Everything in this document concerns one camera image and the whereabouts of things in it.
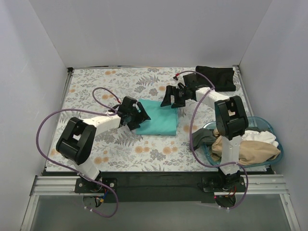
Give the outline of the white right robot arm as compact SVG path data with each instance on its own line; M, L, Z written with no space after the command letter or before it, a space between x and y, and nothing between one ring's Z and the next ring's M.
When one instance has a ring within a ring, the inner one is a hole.
M240 143L245 130L248 128L248 118L240 96L225 96L216 92L215 85L205 75L191 71L194 75L186 75L183 81L179 80L177 73L173 79L177 82L175 86L166 86L164 99L161 106L181 108L186 105L187 100L198 102L191 119L193 125L194 117L200 104L204 103L215 111L216 128L222 140L221 162L215 165L224 174L218 178L218 187L223 191L229 191L235 186L232 175L240 170L239 152Z

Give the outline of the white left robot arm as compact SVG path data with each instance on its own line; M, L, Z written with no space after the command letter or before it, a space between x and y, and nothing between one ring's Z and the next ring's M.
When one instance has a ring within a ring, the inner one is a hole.
M104 115L88 119L71 118L56 144L56 150L87 179L86 187L93 193L98 192L103 185L98 178L100 171L90 158L95 137L121 126L135 130L141 127L141 123L151 119L142 103L128 96L119 105L108 109Z

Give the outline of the teal t shirt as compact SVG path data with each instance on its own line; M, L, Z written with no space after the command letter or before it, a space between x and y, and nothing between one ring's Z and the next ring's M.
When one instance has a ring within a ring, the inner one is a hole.
M171 106L161 107L159 101L140 99L150 120L146 120L135 129L137 135L175 136L178 126L178 110Z

